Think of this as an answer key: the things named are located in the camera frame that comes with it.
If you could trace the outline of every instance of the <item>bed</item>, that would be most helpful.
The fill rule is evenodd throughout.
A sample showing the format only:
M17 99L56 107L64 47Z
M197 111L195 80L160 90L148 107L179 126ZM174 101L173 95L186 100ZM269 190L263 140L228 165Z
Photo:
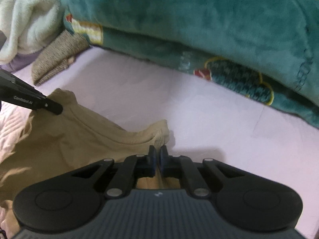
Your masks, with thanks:
M31 66L15 75L32 83ZM196 76L98 47L37 89L48 95L58 87L129 131L167 119L172 155L198 162L212 157L290 186L304 203L297 229L315 237L319 130L302 119ZM15 110L23 123L29 110Z

